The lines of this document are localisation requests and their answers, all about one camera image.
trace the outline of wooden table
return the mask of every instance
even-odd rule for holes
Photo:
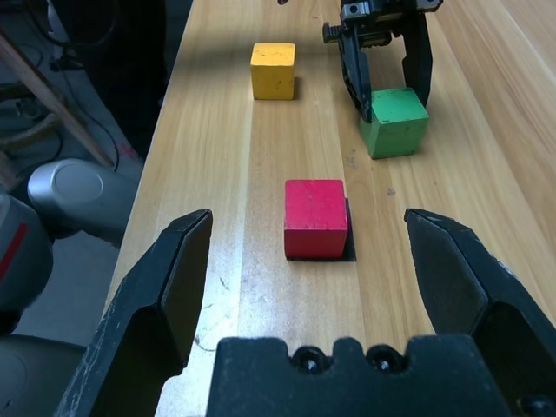
[[[433,332],[414,276],[407,207],[472,227],[556,317],[556,5],[446,0],[428,18],[434,74],[422,151],[371,161],[341,80],[338,0],[202,0],[193,4],[122,245],[110,296],[163,228],[214,210],[204,307],[189,367],[166,384],[160,415],[205,412],[216,343],[277,336],[290,352],[403,350]],[[297,44],[298,98],[254,102],[255,42]],[[403,44],[369,51],[375,89],[403,85]],[[340,178],[356,263],[287,262],[282,206],[289,178]]]

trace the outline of robotic arm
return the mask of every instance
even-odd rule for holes
[[[341,0],[341,24],[324,23],[324,43],[338,43],[341,70],[347,91],[365,122],[372,120],[371,74],[361,48],[385,46],[392,36],[403,36],[402,61],[406,86],[427,105],[433,71],[425,13],[436,11],[443,0]]]

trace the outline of red block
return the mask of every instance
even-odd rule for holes
[[[286,257],[340,258],[348,238],[341,180],[286,181]]]

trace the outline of cable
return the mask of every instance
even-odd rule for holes
[[[38,68],[44,61],[44,53],[38,49],[35,45],[31,45],[30,43],[20,43],[19,46],[24,46],[25,48],[29,48],[30,50],[34,50],[38,54],[38,59],[34,65]]]
[[[53,43],[56,46],[60,46],[62,48],[73,48],[74,49],[74,48],[96,48],[96,47],[99,47],[103,43],[108,41],[108,39],[112,35],[112,32],[114,31],[114,28],[116,27],[116,20],[117,20],[117,16],[118,16],[118,7],[117,7],[117,1],[113,0],[112,4],[114,6],[114,13],[112,14],[112,20],[110,22],[110,27],[104,35],[102,35],[100,38],[98,38],[94,42],[71,42],[71,41],[61,42],[61,41],[58,41],[58,40],[54,39],[52,36],[49,35],[49,33],[46,30],[44,30],[43,26],[39,23],[38,18],[36,17],[36,14],[35,14],[35,11],[33,10],[33,5],[31,4],[31,1],[30,0],[24,0],[24,3],[25,3],[25,8],[29,12],[29,16],[30,16],[31,20],[33,21],[33,24],[36,26],[36,28],[38,29],[38,32],[41,34],[41,36],[44,39],[46,39],[48,42]]]
[[[29,20],[24,19],[24,21],[29,26],[30,30],[33,32],[33,34],[37,38],[38,42],[41,43],[43,46],[45,46],[44,40],[36,33],[35,27],[32,24],[30,24]],[[57,62],[56,62],[56,65],[58,66],[58,69],[60,69],[60,74],[62,74],[63,80],[65,81],[66,85],[68,86],[69,92],[70,92],[71,96],[73,97],[73,100],[76,103],[77,108],[80,111],[82,111],[86,116],[88,116],[89,119],[91,121],[93,121],[94,124],[96,124],[96,126],[98,126],[100,129],[102,129],[104,131],[104,133],[106,133],[106,135],[112,141],[112,145],[114,145],[114,151],[116,152],[116,162],[114,164],[114,172],[116,172],[118,167],[120,166],[120,151],[117,147],[116,139],[114,139],[112,134],[110,134],[109,130],[106,129],[106,127],[102,123],[100,123],[98,120],[96,120],[89,112],[85,111],[83,106],[77,100],[77,97],[74,93],[74,90],[71,88],[70,81],[68,80],[68,77],[65,75],[65,72],[62,71],[62,69],[60,68],[60,65]]]
[[[33,163],[29,167],[23,168],[21,171],[19,171],[16,174],[16,176],[21,176],[21,175],[26,176],[25,174],[27,173],[27,171],[29,171],[29,170],[34,171],[35,169],[37,169],[41,165],[44,165],[45,163],[54,162],[60,156],[60,154],[62,154],[62,148],[63,148],[63,137],[62,137],[62,135],[60,135],[60,132],[58,132],[57,130],[56,130],[56,136],[58,137],[58,148],[56,149],[56,152],[54,153],[54,155],[51,156],[48,159],[45,159],[44,161]]]
[[[60,69],[60,74],[62,74],[63,80],[66,82],[66,85],[68,86],[68,90],[71,94],[71,97],[73,98],[73,101],[76,103],[76,106],[79,109],[79,111],[84,113],[94,124],[96,124],[96,126],[98,126],[100,129],[102,129],[104,131],[104,133],[106,133],[106,135],[112,141],[112,145],[114,145],[114,151],[116,152],[116,162],[114,163],[114,172],[116,172],[118,170],[118,167],[120,166],[120,151],[118,150],[118,146],[116,144],[116,139],[114,139],[112,134],[109,132],[109,130],[102,123],[100,123],[98,120],[96,120],[88,111],[86,111],[83,108],[83,106],[77,100],[76,94],[74,93],[73,89],[71,88],[70,80],[68,80],[68,77],[65,75],[63,70],[60,68],[59,64],[56,63],[56,65],[58,65],[58,69]]]

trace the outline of red stripe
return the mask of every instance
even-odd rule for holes
[[[27,235],[28,231],[29,225],[27,223],[20,223],[10,245],[8,246],[8,250],[6,250],[2,260],[0,260],[0,281],[2,281],[3,276],[8,272],[8,268],[16,257],[17,250],[21,246],[23,238]]]

